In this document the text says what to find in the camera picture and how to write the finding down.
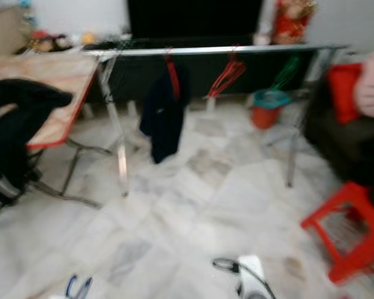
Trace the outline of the orange bin with teal liner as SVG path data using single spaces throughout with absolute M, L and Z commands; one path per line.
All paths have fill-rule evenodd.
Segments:
M 251 122 L 259 130 L 272 128 L 281 110 L 292 102 L 289 94 L 280 90 L 262 89 L 250 94 Z

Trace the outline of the black jacket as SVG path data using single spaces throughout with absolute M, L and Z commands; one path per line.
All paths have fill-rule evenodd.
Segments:
M 21 78 L 0 80 L 0 203 L 16 205 L 31 179 L 27 144 L 71 92 Z

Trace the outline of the red cushion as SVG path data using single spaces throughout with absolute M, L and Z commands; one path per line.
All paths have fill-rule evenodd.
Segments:
M 361 63 L 333 65 L 327 74 L 335 116 L 341 125 L 358 119 L 360 111 L 355 102 L 355 89 L 363 72 Z

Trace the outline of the folding table with red edge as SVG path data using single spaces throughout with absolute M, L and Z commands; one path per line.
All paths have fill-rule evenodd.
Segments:
M 84 145 L 69 137 L 78 114 L 84 107 L 85 98 L 99 73 L 98 59 L 87 54 L 34 54 L 0 57 L 0 80 L 21 78 L 31 82 L 44 83 L 50 87 L 70 92 L 73 96 L 70 105 L 51 112 L 50 117 L 27 144 L 34 167 L 38 165 L 48 148 L 60 145 L 75 148 L 64 184 L 59 189 L 54 189 L 42 181 L 33 181 L 30 183 L 31 187 L 50 197 L 82 203 L 95 210 L 102 208 L 101 203 L 86 197 L 68 196 L 67 189 L 81 154 L 85 152 L 96 152 L 102 156 L 113 156 L 114 154 L 108 148 Z

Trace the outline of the red plastic hanger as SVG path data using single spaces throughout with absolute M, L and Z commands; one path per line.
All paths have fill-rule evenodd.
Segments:
M 210 99 L 218 97 L 221 92 L 229 88 L 247 69 L 244 62 L 239 60 L 235 51 L 230 51 L 229 59 L 221 74 L 216 77 L 215 82 L 209 89 Z
M 165 58 L 165 65 L 169 72 L 173 98 L 175 98 L 175 100 L 178 100 L 179 97 L 181 96 L 181 88 L 180 88 L 180 83 L 179 83 L 179 78 L 178 78 L 178 69 L 176 68 L 175 63 L 173 62 L 173 59 L 170 56 L 170 52 L 172 49 L 173 49 L 172 47 L 165 49 L 164 58 Z

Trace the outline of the black television console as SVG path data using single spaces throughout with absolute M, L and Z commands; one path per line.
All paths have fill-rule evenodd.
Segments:
M 223 47 L 223 46 L 251 46 L 249 40 L 242 38 L 235 44 L 229 39 L 225 45 L 219 42 L 198 42 L 198 40 L 151 40 L 138 38 L 133 40 L 116 40 L 116 42 L 98 42 L 82 46 L 83 50 L 132 50 L 132 49 L 167 49 L 192 48 L 192 47 Z M 284 89 L 295 90 L 303 87 L 304 82 L 312 74 L 315 58 L 321 52 L 299 51 L 299 52 L 264 52 L 263 54 L 236 54 L 236 56 L 247 66 L 246 71 L 225 91 L 223 94 L 239 94 L 254 92 L 269 88 L 275 77 L 284 68 L 285 63 L 292 55 L 302 57 L 301 65 L 295 77 L 284 86 Z M 209 94 L 209 89 L 215 82 L 216 77 L 223 71 L 229 54 L 215 54 L 204 56 L 175 56 L 173 62 L 183 65 L 189 69 L 191 91 L 194 97 L 204 97 Z M 161 77 L 165 71 L 165 58 L 162 56 L 149 57 L 117 57 L 114 66 L 109 66 L 109 60 L 102 62 L 101 66 L 112 70 L 109 78 L 109 86 L 115 103 L 137 102 L 141 103 L 156 79 Z

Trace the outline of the beige cardboard box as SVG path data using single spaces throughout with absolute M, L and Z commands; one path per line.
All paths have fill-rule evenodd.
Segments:
M 0 7 L 0 56 L 14 55 L 27 47 L 25 29 L 19 6 Z

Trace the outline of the red plastic stool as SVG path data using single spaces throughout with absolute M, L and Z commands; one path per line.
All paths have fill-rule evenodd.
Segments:
M 367 225 L 368 231 L 352 250 L 342 254 L 329 233 L 324 230 L 321 221 L 346 204 L 353 211 L 358 212 L 361 220 Z M 333 283 L 343 283 L 350 277 L 362 273 L 374 273 L 374 205 L 369 200 L 366 188 L 355 182 L 344 183 L 329 200 L 306 217 L 300 225 L 304 230 L 316 231 L 332 257 L 332 267 L 328 272 L 328 278 Z

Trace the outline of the black flat television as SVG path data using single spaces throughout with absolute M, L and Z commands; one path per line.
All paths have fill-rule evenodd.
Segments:
M 264 0 L 127 0 L 133 37 L 238 37 L 254 34 Z

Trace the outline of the navy blue garment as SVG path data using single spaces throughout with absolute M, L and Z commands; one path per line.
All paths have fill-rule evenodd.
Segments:
M 143 100 L 139 131 L 151 144 L 150 156 L 154 163 L 161 163 L 178 152 L 181 132 L 185 123 L 185 111 L 193 93 L 189 69 L 177 64 L 181 96 L 173 98 L 169 72 L 155 80 Z

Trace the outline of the dark plush toy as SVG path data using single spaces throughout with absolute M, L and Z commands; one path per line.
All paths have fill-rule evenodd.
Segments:
M 27 50 L 31 52 L 62 52 L 73 48 L 67 34 L 48 34 L 42 29 L 31 32 Z

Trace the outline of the dark grey fabric sofa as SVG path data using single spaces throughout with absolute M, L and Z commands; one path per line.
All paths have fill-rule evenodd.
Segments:
M 323 78 L 306 109 L 303 135 L 339 179 L 367 188 L 374 206 L 374 118 L 338 122 L 329 82 Z

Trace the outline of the green plastic hanger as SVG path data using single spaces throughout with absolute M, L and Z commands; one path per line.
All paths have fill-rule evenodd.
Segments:
M 289 60 L 284 65 L 284 68 L 279 71 L 277 76 L 275 77 L 274 82 L 269 87 L 270 91 L 281 90 L 284 88 L 287 83 L 289 83 L 295 74 L 297 74 L 299 70 L 299 66 L 301 65 L 302 57 L 300 55 L 292 55 L 290 56 Z

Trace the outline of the silver metal clothes rack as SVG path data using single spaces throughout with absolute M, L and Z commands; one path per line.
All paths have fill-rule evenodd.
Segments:
M 310 45 L 310 44 L 292 44 L 292 45 L 251 45 L 251 46 L 223 46 L 223 47 L 192 47 L 192 48 L 175 48 L 175 49 L 95 49 L 83 50 L 80 54 L 94 56 L 98 62 L 98 74 L 100 88 L 102 89 L 103 100 L 110 117 L 113 130 L 115 130 L 115 154 L 117 156 L 118 165 L 118 181 L 122 189 L 122 196 L 127 197 L 130 193 L 129 166 L 127 159 L 127 142 L 125 138 L 127 134 L 124 132 L 122 122 L 118 115 L 115 98 L 112 95 L 109 86 L 109 78 L 112 70 L 102 68 L 101 63 L 109 60 L 109 66 L 114 66 L 117 57 L 149 57 L 149 56 L 204 56 L 215 54 L 263 54 L 264 52 L 299 52 L 299 51 L 315 51 L 321 52 L 326 50 L 327 56 L 316 62 L 319 72 L 327 70 L 330 63 L 334 62 L 337 51 L 349 48 L 349 44 L 326 44 L 326 45 Z

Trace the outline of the red laughing figurine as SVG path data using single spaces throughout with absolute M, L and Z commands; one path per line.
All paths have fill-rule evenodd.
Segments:
M 315 0 L 276 0 L 272 43 L 301 44 L 316 10 Z

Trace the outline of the blue plastic hanger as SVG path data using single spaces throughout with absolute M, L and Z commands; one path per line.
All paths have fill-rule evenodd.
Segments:
M 70 277 L 65 288 L 65 299 L 87 299 L 92 284 L 93 277 L 87 277 L 87 279 L 80 281 L 79 276 L 74 274 Z

